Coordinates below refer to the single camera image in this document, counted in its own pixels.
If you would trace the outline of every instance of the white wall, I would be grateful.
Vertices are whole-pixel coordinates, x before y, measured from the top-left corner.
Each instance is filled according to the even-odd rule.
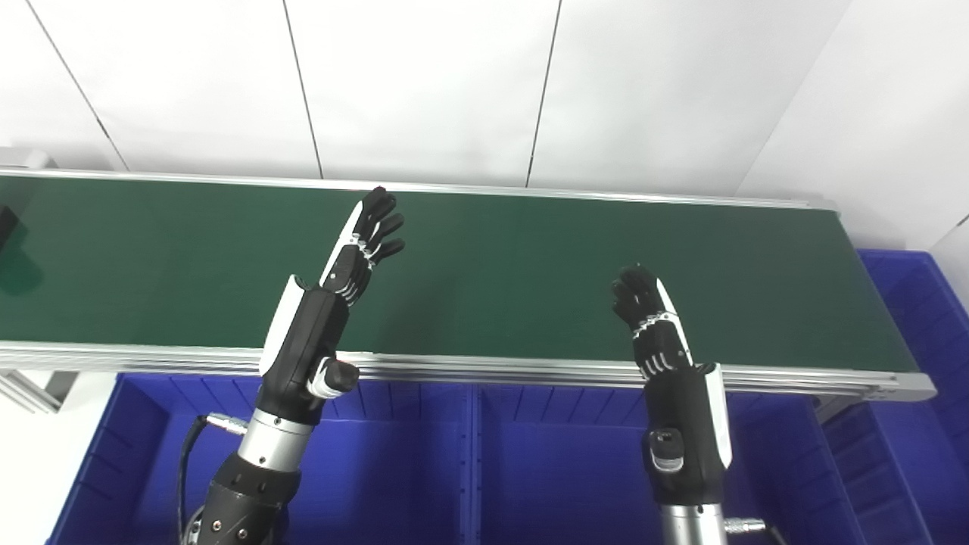
[[[63,166],[821,198],[862,246],[969,213],[961,0],[32,1],[0,140]]]
[[[930,251],[962,306],[969,309],[969,221],[952,229]]]
[[[523,185],[556,0],[289,0],[323,172]]]
[[[564,1],[529,186],[733,195],[848,1]]]
[[[320,176],[280,2],[32,2],[132,170]]]
[[[835,201],[857,245],[927,249],[969,213],[969,4],[855,0],[738,195]]]
[[[0,145],[42,149],[66,168],[122,168],[44,29],[20,0],[0,0]]]

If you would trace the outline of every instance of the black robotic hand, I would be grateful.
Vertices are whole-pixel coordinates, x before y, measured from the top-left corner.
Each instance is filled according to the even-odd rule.
[[[693,362],[670,295],[644,267],[623,269],[612,293],[612,309],[629,326],[646,381],[642,457],[657,503],[720,503],[732,451],[719,364]]]
[[[404,247],[400,239],[385,241],[404,222],[391,215],[395,205],[383,187],[368,193],[343,227],[319,283],[290,276],[266,334],[256,410],[183,543],[272,541],[279,512],[297,492],[299,463],[324,402],[357,385],[359,371],[336,359],[336,345],[374,267]]]
[[[263,385],[256,408],[301,424],[320,422],[323,401],[349,392],[359,372],[335,359],[336,344],[373,269],[404,248],[385,238],[404,217],[383,187],[368,193],[347,219],[319,284],[290,276],[269,325],[259,362]]]

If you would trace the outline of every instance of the silver joint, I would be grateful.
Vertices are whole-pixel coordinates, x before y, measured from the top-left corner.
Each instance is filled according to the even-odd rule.
[[[648,330],[650,327],[655,325],[656,322],[673,322],[678,329],[682,327],[680,326],[679,316],[664,310],[658,314],[646,316],[645,321],[640,322],[640,326],[633,331],[633,338],[639,338],[640,333]]]
[[[767,530],[767,523],[762,519],[724,519],[724,530],[730,535],[737,533],[756,533]]]
[[[245,420],[219,412],[208,413],[208,416],[205,417],[205,421],[211,426],[222,428],[226,432],[235,435],[245,435],[246,431],[249,429],[249,424]]]

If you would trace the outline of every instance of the cable connector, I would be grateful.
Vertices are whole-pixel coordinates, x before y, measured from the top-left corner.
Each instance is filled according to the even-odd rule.
[[[208,413],[205,421],[216,428],[221,428],[234,435],[245,435],[249,430],[249,424],[245,420],[219,412]]]

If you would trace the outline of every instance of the panel seam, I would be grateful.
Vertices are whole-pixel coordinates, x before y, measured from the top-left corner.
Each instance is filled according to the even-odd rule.
[[[309,112],[309,100],[306,98],[306,85],[303,83],[302,69],[299,68],[299,54],[297,53],[297,39],[293,36],[293,24],[290,23],[290,9],[286,5],[286,0],[283,0],[283,14],[286,16],[286,29],[290,33],[290,45],[293,47],[293,60],[297,65],[297,78],[299,79],[299,92],[303,97],[303,108],[306,110],[306,123],[309,125],[309,138],[313,141],[313,153],[316,155],[316,168],[317,172],[320,173],[320,179],[324,179],[323,176],[323,161],[320,159],[320,147],[316,143],[316,130],[313,128],[313,116]]]
[[[539,125],[542,124],[542,108],[545,107],[545,94],[548,89],[548,73],[551,71],[551,55],[555,51],[555,35],[558,34],[558,19],[562,14],[562,0],[558,0],[558,7],[555,9],[555,23],[551,29],[551,44],[548,46],[548,62],[546,63],[545,79],[542,80],[542,97],[539,99],[539,114],[535,119],[535,134],[532,135],[532,151],[528,155],[528,172],[525,173],[525,187],[532,179],[532,165],[535,163],[535,147],[539,141]]]
[[[114,142],[114,139],[111,137],[111,134],[108,132],[108,128],[105,127],[105,123],[101,120],[101,117],[98,115],[98,112],[94,110],[94,105],[91,104],[90,99],[87,98],[87,93],[84,92],[84,89],[80,86],[80,82],[78,81],[78,78],[75,77],[74,72],[71,70],[71,67],[68,66],[67,60],[64,58],[64,55],[61,53],[60,48],[57,47],[57,44],[54,43],[54,40],[53,38],[51,38],[50,33],[47,32],[47,27],[44,25],[44,22],[41,21],[41,17],[37,14],[37,10],[34,9],[33,3],[31,3],[30,0],[24,0],[24,2],[27,4],[27,8],[30,9],[30,13],[34,15],[34,19],[37,20],[37,24],[40,25],[41,31],[44,32],[44,36],[47,37],[47,41],[50,43],[50,46],[53,48],[54,53],[57,55],[57,58],[60,59],[61,65],[64,67],[64,70],[67,72],[68,77],[71,78],[71,81],[74,83],[74,86],[77,88],[78,93],[80,93],[80,98],[83,99],[84,104],[86,104],[87,108],[91,111],[91,115],[94,116],[94,121],[98,123],[99,127],[101,127],[101,132],[102,134],[105,135],[105,138],[108,139],[108,144],[111,145],[111,149],[114,150],[114,154],[117,156],[118,160],[121,161],[121,165],[124,167],[124,169],[126,171],[131,171],[131,168],[128,167],[128,162],[124,160],[124,156],[121,155],[121,151],[118,149],[117,144]]]

